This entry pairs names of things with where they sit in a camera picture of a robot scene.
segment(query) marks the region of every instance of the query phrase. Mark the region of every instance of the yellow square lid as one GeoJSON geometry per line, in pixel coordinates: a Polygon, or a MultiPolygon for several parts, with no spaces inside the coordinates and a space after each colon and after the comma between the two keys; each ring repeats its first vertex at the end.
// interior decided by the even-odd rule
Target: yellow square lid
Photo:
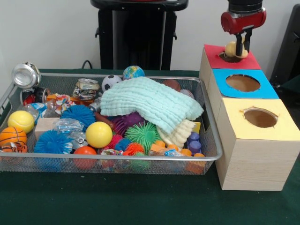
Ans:
{"type": "Polygon", "coordinates": [[[280,99],[223,101],[236,138],[300,141],[300,131],[280,99]]]}

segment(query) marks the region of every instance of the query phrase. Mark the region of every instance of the stacked wooden boxes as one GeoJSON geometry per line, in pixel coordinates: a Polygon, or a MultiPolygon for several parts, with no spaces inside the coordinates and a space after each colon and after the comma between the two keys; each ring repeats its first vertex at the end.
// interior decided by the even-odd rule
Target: stacked wooden boxes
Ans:
{"type": "Polygon", "coordinates": [[[226,62],[205,45],[204,82],[223,145],[216,162],[223,190],[282,190],[300,151],[300,131],[250,52],[226,62]]]}

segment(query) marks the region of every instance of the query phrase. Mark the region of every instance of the soccer ball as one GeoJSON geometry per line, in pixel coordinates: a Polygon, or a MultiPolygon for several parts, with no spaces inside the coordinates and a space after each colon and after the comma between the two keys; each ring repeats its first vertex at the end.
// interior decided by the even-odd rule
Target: soccer ball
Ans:
{"type": "Polygon", "coordinates": [[[108,75],[104,78],[102,81],[102,91],[105,92],[106,90],[112,88],[112,86],[116,83],[121,82],[122,79],[119,76],[116,75],[108,75]]]}
{"type": "Polygon", "coordinates": [[[182,89],[180,92],[184,95],[190,96],[192,99],[195,99],[194,95],[189,90],[182,89]]]}

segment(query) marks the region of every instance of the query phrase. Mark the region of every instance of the purple bottle cap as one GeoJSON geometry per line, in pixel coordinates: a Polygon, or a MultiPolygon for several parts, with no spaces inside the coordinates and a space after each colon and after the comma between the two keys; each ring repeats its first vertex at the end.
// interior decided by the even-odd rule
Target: purple bottle cap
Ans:
{"type": "Polygon", "coordinates": [[[200,153],[201,151],[201,144],[198,141],[192,141],[189,145],[188,145],[188,149],[193,153],[200,153]]]}
{"type": "Polygon", "coordinates": [[[188,137],[187,141],[190,143],[192,141],[199,141],[200,136],[196,132],[192,132],[192,134],[188,137]]]}

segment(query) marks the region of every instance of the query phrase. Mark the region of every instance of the green spiky ball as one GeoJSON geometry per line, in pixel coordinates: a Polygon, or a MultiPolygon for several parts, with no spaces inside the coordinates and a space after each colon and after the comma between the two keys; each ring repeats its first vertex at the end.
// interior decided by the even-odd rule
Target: green spiky ball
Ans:
{"type": "MultiPolygon", "coordinates": [[[[137,152],[135,156],[144,156],[143,153],[137,152]]],[[[130,166],[133,171],[139,173],[144,172],[150,168],[150,161],[147,160],[131,160],[130,166]]]]}
{"type": "Polygon", "coordinates": [[[141,144],[145,149],[146,155],[148,155],[152,144],[154,144],[156,140],[161,140],[156,126],[149,122],[140,127],[138,125],[130,127],[126,131],[125,137],[129,138],[132,142],[141,144]]]}

